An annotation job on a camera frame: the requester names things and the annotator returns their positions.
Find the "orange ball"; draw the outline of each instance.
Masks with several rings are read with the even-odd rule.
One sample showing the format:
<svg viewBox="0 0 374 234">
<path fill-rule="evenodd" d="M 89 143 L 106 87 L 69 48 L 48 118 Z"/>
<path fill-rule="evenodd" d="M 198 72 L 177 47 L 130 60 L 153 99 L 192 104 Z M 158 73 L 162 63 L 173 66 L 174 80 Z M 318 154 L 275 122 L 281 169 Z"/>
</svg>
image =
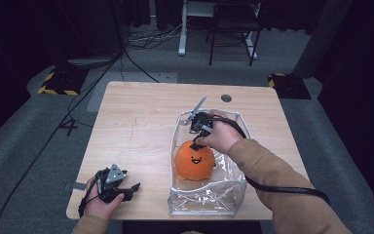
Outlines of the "orange ball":
<svg viewBox="0 0 374 234">
<path fill-rule="evenodd" d="M 180 180 L 202 180 L 210 178 L 215 165 L 214 153 L 210 147 L 206 146 L 197 151 L 190 145 L 193 140 L 182 143 L 174 158 L 177 178 Z"/>
</svg>

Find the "smiling mouth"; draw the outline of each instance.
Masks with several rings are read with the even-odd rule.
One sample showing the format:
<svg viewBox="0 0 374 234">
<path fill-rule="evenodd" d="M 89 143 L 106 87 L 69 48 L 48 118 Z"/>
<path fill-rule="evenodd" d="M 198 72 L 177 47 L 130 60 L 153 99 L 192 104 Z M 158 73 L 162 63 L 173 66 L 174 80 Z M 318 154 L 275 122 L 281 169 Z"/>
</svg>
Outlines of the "smiling mouth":
<svg viewBox="0 0 374 234">
<path fill-rule="evenodd" d="M 202 162 L 201 159 L 192 159 L 191 160 L 194 164 L 199 164 L 200 162 Z"/>
</svg>

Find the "plastic wrap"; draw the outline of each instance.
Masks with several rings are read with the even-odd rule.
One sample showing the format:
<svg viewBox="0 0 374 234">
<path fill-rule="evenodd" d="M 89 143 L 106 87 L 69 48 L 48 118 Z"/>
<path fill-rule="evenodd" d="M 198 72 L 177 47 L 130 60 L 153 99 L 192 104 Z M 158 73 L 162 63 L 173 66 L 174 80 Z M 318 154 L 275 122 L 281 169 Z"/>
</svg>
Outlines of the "plastic wrap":
<svg viewBox="0 0 374 234">
<path fill-rule="evenodd" d="M 229 119 L 235 120 L 250 137 L 242 115 L 222 110 Z M 178 180 L 174 157 L 178 147 L 196 135 L 189 133 L 190 126 L 184 124 L 190 112 L 178 116 L 170 150 L 170 193 L 168 208 L 171 215 L 235 215 L 244 198 L 246 180 L 227 155 L 213 150 L 215 168 L 209 179 L 199 181 Z"/>
</svg>

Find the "brown sleeve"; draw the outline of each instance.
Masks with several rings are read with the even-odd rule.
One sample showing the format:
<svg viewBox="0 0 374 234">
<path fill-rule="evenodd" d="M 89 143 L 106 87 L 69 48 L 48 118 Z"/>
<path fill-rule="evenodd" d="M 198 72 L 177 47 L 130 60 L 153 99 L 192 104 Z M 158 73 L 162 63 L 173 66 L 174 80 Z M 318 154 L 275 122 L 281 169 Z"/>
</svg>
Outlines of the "brown sleeve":
<svg viewBox="0 0 374 234">
<path fill-rule="evenodd" d="M 283 159 L 254 139 L 239 140 L 227 154 L 247 177 L 259 184 L 314 188 Z M 273 212 L 273 223 L 278 233 L 351 233 L 319 197 L 259 190 L 257 195 Z"/>
<path fill-rule="evenodd" d="M 108 220 L 95 215 L 84 214 L 75 225 L 72 234 L 99 234 L 106 233 Z"/>
</svg>

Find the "light wood tabletop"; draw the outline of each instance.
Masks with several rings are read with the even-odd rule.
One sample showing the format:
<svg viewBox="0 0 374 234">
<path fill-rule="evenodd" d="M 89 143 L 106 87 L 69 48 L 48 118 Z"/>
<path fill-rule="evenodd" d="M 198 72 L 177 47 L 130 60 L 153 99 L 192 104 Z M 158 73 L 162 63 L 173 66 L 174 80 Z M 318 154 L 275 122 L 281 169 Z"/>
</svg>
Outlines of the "light wood tabletop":
<svg viewBox="0 0 374 234">
<path fill-rule="evenodd" d="M 221 96 L 229 95 L 225 102 Z M 87 151 L 77 176 L 86 183 L 99 170 L 116 163 L 127 170 L 120 185 L 141 186 L 131 201 L 113 214 L 121 220 L 172 219 L 272 219 L 250 185 L 235 216 L 170 215 L 170 148 L 180 113 L 192 110 L 206 96 L 205 109 L 222 109 L 242 114 L 252 138 L 272 150 L 293 169 L 308 178 L 293 135 L 272 88 L 192 84 L 110 82 L 99 109 Z M 74 189 L 66 209 L 78 219 L 78 206 L 85 191 Z"/>
</svg>

